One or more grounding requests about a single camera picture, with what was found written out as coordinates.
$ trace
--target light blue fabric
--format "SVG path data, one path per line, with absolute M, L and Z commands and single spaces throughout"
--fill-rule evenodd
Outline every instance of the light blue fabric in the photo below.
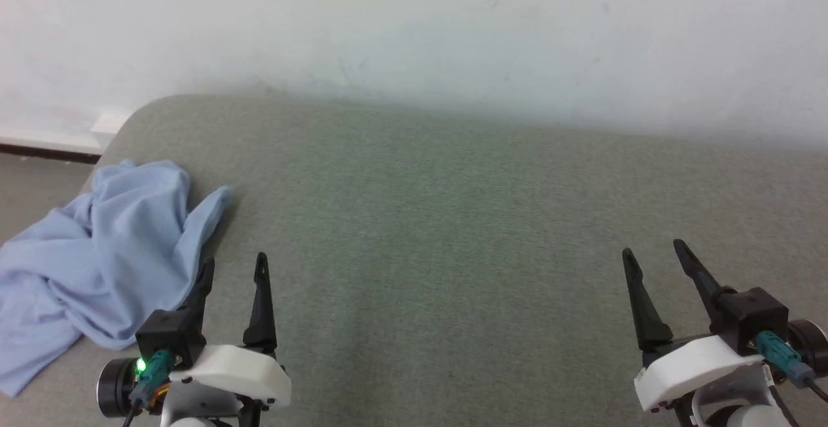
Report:
M 230 198 L 219 188 L 188 215 L 189 190 L 173 162 L 124 160 L 3 245 L 0 391 L 15 397 L 81 334 L 124 349 L 153 310 L 177 308 Z

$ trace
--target white robot link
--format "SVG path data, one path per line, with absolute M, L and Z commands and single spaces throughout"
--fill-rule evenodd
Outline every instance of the white robot link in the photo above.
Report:
M 259 253 L 256 295 L 243 345 L 207 345 L 204 302 L 213 285 L 208 259 L 184 303 L 157 310 L 136 333 L 141 357 L 113 360 L 98 379 L 107 417 L 160 416 L 160 427 L 258 427 L 261 413 L 290 404 L 290 377 L 276 359 L 276 326 L 267 257 Z
M 828 375 L 828 338 L 761 288 L 720 286 L 684 241 L 673 242 L 681 268 L 695 282 L 710 332 L 673 339 L 644 288 L 642 271 L 624 250 L 633 323 L 644 368 L 634 386 L 643 410 L 673 410 L 681 427 L 798 427 L 777 383 L 810 388 Z M 704 407 L 731 402 L 707 415 Z

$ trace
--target dark baseboard strip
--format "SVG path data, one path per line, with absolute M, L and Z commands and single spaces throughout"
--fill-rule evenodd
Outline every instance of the dark baseboard strip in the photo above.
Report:
M 38 147 L 23 147 L 19 145 L 0 144 L 0 153 L 11 153 L 22 157 L 39 157 L 41 159 L 63 160 L 78 164 L 95 165 L 100 155 L 94 153 L 69 152 L 66 150 L 40 149 Z

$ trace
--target crumpled towel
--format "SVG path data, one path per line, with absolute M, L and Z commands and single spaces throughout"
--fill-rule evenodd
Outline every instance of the crumpled towel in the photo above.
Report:
M 188 215 L 189 191 L 173 162 L 124 160 L 0 248 L 0 391 L 15 397 L 81 333 L 124 349 L 184 301 L 230 199 L 223 186 Z

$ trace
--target black cable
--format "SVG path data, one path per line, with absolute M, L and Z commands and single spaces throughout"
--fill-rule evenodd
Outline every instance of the black cable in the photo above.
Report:
M 816 382 L 814 382 L 814 379 L 807 378 L 805 380 L 802 380 L 802 382 L 804 382 L 805 385 L 807 385 L 808 388 L 811 389 L 811 391 L 816 393 L 817 397 L 822 398 L 823 401 L 828 403 L 828 393 L 822 391 L 822 388 L 820 388 L 819 385 L 816 385 Z
M 135 416 L 139 412 L 141 412 L 141 408 L 139 408 L 138 406 L 133 406 L 133 409 L 129 410 L 127 418 L 124 419 L 124 425 L 122 425 L 122 427 L 129 427 L 129 425 L 133 423 L 133 419 L 135 419 Z

